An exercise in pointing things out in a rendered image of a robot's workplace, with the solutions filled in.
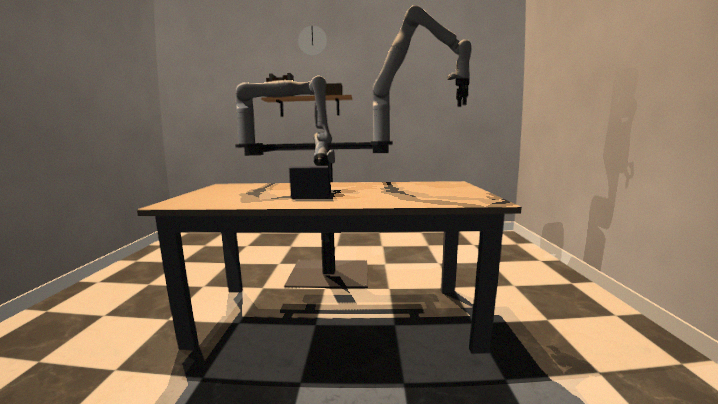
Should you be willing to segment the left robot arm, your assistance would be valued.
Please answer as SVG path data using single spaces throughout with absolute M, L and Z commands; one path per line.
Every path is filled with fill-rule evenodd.
M 419 24 L 459 55 L 456 74 L 450 74 L 447 80 L 470 77 L 469 60 L 472 50 L 470 41 L 465 39 L 460 42 L 453 32 L 439 24 L 421 7 L 416 5 L 410 7 L 373 86 L 373 141 L 390 141 L 390 105 L 386 103 L 390 103 L 389 91 L 393 78 L 407 54 L 412 35 Z M 386 97 L 379 98 L 384 96 Z

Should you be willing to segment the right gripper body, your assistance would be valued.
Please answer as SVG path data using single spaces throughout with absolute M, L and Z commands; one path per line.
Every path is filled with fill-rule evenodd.
M 315 165 L 316 165 L 316 159 L 317 159 L 317 158 L 321 158 L 321 159 L 322 159 L 322 162 L 324 162 L 324 166 L 327 165 L 327 162 L 328 162 L 328 157 L 327 157 L 327 155 L 325 155 L 325 154 L 323 154 L 323 153 L 318 153 L 318 154 L 316 154 L 316 155 L 314 156 L 314 164 L 315 164 Z

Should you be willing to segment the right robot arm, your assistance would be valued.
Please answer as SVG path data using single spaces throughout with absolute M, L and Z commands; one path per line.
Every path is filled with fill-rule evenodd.
M 327 123 L 326 81 L 322 76 L 315 76 L 309 82 L 281 80 L 266 83 L 239 84 L 236 88 L 236 96 L 241 99 L 239 100 L 236 97 L 239 144 L 255 143 L 253 98 L 288 97 L 296 95 L 315 95 L 316 128 L 325 130 L 325 132 L 316 133 L 314 135 L 316 143 L 315 155 L 323 153 L 327 155 L 331 163 L 335 163 L 334 150 L 328 152 L 328 144 L 331 143 L 332 136 Z

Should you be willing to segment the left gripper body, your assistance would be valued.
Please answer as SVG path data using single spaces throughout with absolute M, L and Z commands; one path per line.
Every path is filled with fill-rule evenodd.
M 463 85 L 469 85 L 469 78 L 458 78 L 455 82 L 456 86 L 459 86 L 463 92 Z

